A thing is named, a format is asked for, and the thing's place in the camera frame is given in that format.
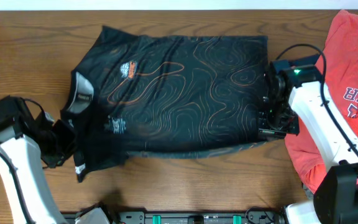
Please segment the red shirt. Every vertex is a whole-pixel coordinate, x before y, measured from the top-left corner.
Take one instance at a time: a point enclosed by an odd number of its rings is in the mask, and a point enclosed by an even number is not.
[[[358,137],[358,15],[341,10],[326,39],[326,83],[347,123]],[[316,66],[322,71],[320,58]],[[306,126],[299,135],[287,135],[285,145],[300,179],[314,193],[326,175],[323,159]]]

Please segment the wooden surface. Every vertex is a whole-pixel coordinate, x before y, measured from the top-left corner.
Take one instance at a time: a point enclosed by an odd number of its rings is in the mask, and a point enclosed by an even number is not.
[[[0,12],[0,98],[33,98],[55,117],[68,97],[70,71],[101,25],[132,34],[268,35],[269,58],[295,43],[324,47],[337,11]],[[287,58],[312,54],[298,49]],[[305,199],[283,141],[202,160],[131,159],[76,182],[73,161],[45,174],[61,211],[102,200],[113,207],[246,210]],[[0,178],[0,223],[12,223]]]

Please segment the green strip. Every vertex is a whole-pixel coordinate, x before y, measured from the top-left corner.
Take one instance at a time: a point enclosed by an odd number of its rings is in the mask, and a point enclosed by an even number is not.
[[[233,215],[233,224],[241,224],[241,216]]]
[[[161,224],[161,216],[154,215],[153,216],[153,224]]]

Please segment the black t-shirt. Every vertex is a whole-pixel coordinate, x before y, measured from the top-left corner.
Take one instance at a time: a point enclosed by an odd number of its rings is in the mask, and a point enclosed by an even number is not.
[[[72,71],[61,111],[77,132],[77,174],[131,155],[194,158],[253,146],[266,65],[264,36],[149,37],[103,27]]]

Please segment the white wall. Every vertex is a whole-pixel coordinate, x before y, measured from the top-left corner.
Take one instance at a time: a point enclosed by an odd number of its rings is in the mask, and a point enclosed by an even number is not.
[[[0,0],[0,10],[358,9],[358,0]]]

